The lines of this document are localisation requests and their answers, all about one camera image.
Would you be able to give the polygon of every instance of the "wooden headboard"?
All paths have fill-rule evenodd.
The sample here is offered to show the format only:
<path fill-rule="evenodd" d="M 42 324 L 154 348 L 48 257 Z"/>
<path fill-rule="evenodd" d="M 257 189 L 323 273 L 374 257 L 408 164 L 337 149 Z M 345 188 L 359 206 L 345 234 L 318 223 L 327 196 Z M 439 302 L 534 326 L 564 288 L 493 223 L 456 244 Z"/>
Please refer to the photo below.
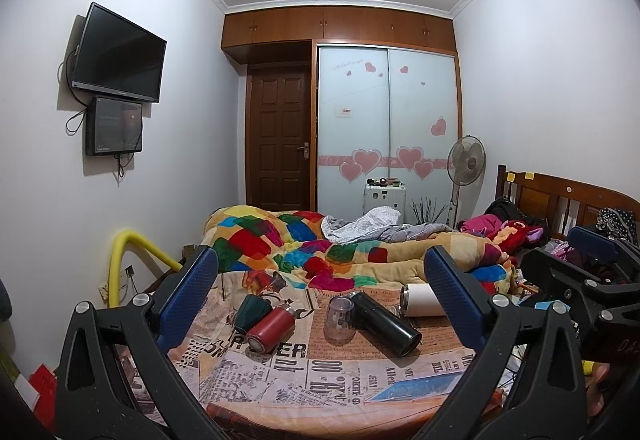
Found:
<path fill-rule="evenodd" d="M 604 207 L 625 209 L 640 218 L 640 203 L 605 187 L 538 173 L 514 173 L 498 166 L 495 197 L 510 198 L 523 213 L 546 218 L 550 235 L 564 239 L 576 225 L 596 222 Z"/>

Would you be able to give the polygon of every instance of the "small pink heart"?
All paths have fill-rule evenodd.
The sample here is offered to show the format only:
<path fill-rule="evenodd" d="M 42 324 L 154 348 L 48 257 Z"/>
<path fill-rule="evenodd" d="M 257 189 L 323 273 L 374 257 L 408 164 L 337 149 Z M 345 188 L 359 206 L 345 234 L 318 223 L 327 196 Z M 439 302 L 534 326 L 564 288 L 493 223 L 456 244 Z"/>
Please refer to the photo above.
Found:
<path fill-rule="evenodd" d="M 396 155 L 398 156 L 398 160 L 400 163 L 408 170 L 414 168 L 414 164 L 422 160 L 424 156 L 424 151 L 422 151 L 421 147 L 414 147 L 413 149 L 409 149 L 409 147 L 399 147 L 398 151 L 396 151 Z"/>
<path fill-rule="evenodd" d="M 340 174 L 351 183 L 362 174 L 362 166 L 360 164 L 348 164 L 347 162 L 341 163 Z"/>
<path fill-rule="evenodd" d="M 431 134 L 433 136 L 444 136 L 447 132 L 447 122 L 444 118 L 438 119 L 438 121 L 431 126 Z"/>
<path fill-rule="evenodd" d="M 414 164 L 415 173 L 423 180 L 433 171 L 433 162 L 416 162 Z"/>
<path fill-rule="evenodd" d="M 368 175 L 373 169 L 380 165 L 382 153 L 376 149 L 368 153 L 363 149 L 356 149 L 351 153 L 351 158 L 353 158 L 354 162 L 360 164 L 362 166 L 362 172 Z"/>

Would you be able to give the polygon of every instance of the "red bottle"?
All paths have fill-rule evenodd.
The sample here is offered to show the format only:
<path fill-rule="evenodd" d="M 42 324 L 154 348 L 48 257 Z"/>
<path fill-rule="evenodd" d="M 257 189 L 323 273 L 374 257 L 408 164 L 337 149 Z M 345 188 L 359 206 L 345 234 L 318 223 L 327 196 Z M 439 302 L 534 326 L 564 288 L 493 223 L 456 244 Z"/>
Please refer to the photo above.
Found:
<path fill-rule="evenodd" d="M 296 311 L 288 303 L 276 306 L 267 317 L 255 325 L 246 335 L 249 348 L 259 354 L 267 354 L 277 346 L 296 325 Z"/>

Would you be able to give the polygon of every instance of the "red plush toy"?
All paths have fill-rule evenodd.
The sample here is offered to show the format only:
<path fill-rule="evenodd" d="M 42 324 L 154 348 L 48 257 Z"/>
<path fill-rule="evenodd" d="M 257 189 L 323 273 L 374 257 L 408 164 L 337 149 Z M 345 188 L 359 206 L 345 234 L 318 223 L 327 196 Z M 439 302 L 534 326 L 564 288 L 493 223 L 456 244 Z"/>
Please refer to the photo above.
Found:
<path fill-rule="evenodd" d="M 511 219 L 502 224 L 502 228 L 488 238 L 493 241 L 500 250 L 507 254 L 513 254 L 520 250 L 525 243 L 540 241 L 544 229 L 542 227 L 530 227 L 524 221 Z"/>

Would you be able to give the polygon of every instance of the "colorful patchwork blanket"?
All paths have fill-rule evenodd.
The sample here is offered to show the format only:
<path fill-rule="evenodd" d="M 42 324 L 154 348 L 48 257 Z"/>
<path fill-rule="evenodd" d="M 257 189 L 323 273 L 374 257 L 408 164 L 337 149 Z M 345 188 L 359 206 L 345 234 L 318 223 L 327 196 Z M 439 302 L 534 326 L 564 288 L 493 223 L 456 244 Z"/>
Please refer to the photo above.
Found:
<path fill-rule="evenodd" d="M 406 283 L 424 283 L 424 254 L 436 245 L 442 245 L 489 293 L 507 293 L 514 283 L 508 256 L 485 237 L 441 232 L 421 241 L 340 245 L 322 235 L 323 217 L 310 211 L 272 213 L 235 205 L 211 215 L 202 242 L 216 250 L 220 272 L 270 269 L 300 288 L 399 289 Z"/>

